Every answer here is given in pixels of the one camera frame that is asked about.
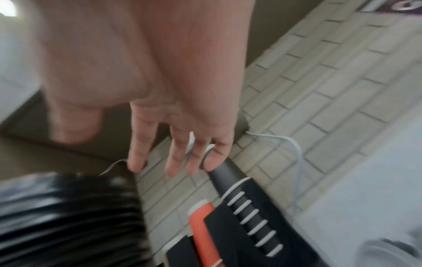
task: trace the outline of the finger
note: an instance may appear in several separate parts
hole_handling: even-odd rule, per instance
[[[58,143],[78,144],[100,131],[102,109],[73,105],[45,93],[50,138]]]
[[[233,145],[234,131],[215,140],[215,146],[204,161],[204,169],[210,172],[226,160]]]
[[[185,158],[186,148],[189,144],[189,132],[175,127],[171,127],[170,131],[173,140],[166,164],[166,174],[169,177],[174,177],[179,173],[180,166]]]
[[[188,164],[186,165],[186,174],[194,175],[202,162],[207,146],[211,142],[211,137],[199,138],[195,136],[195,143],[189,154]]]
[[[158,123],[142,119],[135,105],[131,104],[131,108],[132,139],[127,166],[132,172],[141,172],[156,137]]]

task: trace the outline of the skin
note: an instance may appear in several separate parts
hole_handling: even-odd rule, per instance
[[[128,167],[142,170],[158,123],[171,127],[166,174],[194,174],[228,156],[253,0],[20,0],[49,107],[51,138],[82,143],[103,110],[130,102]]]

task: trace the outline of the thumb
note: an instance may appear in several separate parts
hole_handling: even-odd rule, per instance
[[[78,144],[99,132],[103,110],[82,107],[45,93],[50,138],[58,143]]]

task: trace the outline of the thin white wire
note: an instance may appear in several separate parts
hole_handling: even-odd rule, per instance
[[[297,168],[296,168],[296,178],[293,184],[293,218],[295,218],[297,211],[299,210],[298,202],[300,197],[300,180],[302,178],[302,168],[303,168],[303,152],[302,148],[300,148],[299,144],[293,139],[288,136],[280,136],[280,135],[266,135],[266,134],[256,134],[250,131],[246,131],[247,134],[252,136],[259,136],[259,137],[266,137],[266,138],[276,138],[288,141],[294,148],[296,152],[296,157],[298,159]]]
[[[119,162],[122,162],[122,161],[125,161],[125,162],[127,162],[127,159],[121,159],[121,160],[118,160],[118,161],[116,161],[116,162],[114,162],[113,164],[111,164],[110,165],[110,167],[108,167],[105,171],[103,171],[100,175],[98,175],[98,176],[101,176],[101,175],[104,175],[104,174],[106,174],[106,173],[108,173],[114,166],[116,166],[116,164],[117,163],[119,163]]]

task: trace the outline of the pinky finger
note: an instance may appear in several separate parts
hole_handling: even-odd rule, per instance
[[[222,138],[215,140],[214,148],[204,161],[204,169],[207,172],[214,170],[226,160],[233,145],[233,138],[234,131],[230,132],[228,135]]]

